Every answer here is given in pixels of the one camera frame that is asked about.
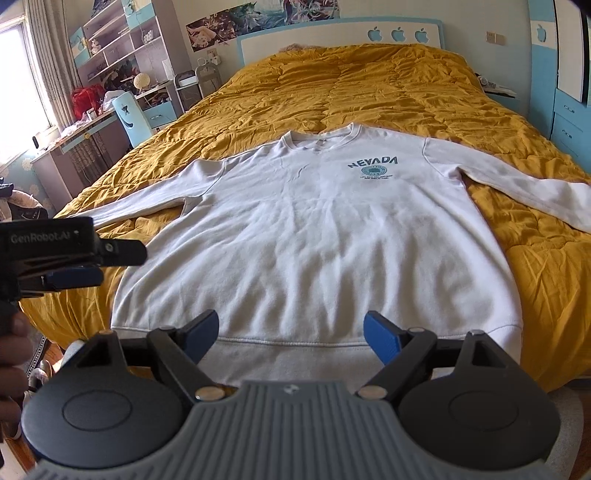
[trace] window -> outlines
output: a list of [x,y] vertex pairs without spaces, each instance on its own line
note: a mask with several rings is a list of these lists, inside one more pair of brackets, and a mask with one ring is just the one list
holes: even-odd
[[22,24],[0,30],[0,165],[33,147],[49,128],[29,62]]

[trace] light switch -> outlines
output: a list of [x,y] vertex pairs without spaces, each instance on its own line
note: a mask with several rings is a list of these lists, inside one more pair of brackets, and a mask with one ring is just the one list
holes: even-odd
[[501,35],[500,33],[486,32],[486,41],[488,43],[494,43],[496,45],[505,45],[506,40],[506,37],[504,35]]

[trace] sweatshirt sleeve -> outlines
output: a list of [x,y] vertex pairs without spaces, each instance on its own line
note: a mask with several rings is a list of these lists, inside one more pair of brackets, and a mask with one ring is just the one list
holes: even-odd
[[426,160],[447,178],[462,170],[472,180],[591,233],[591,186],[564,180],[536,179],[502,160],[453,142],[427,138]]
[[74,216],[90,216],[95,228],[158,212],[187,199],[199,197],[221,178],[226,161],[195,160],[183,171],[107,205],[80,212]]

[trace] wall poster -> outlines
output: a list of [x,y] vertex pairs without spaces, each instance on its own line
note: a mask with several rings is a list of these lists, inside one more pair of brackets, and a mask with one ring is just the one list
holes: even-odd
[[187,25],[193,51],[270,28],[339,18],[338,0],[258,0]]

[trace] apple cutout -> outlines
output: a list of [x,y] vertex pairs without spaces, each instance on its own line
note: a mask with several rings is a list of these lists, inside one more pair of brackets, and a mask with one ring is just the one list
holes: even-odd
[[406,37],[404,36],[404,30],[401,27],[398,27],[396,30],[392,30],[392,39],[394,41],[405,41]]
[[414,38],[416,38],[419,43],[427,43],[429,41],[429,37],[427,36],[427,32],[425,32],[424,28],[416,31],[414,33]]
[[373,30],[368,31],[368,37],[371,41],[381,41],[382,33],[378,30],[378,27],[375,27]]
[[538,41],[540,43],[545,43],[547,36],[548,35],[547,35],[544,27],[542,27],[542,25],[538,24]]

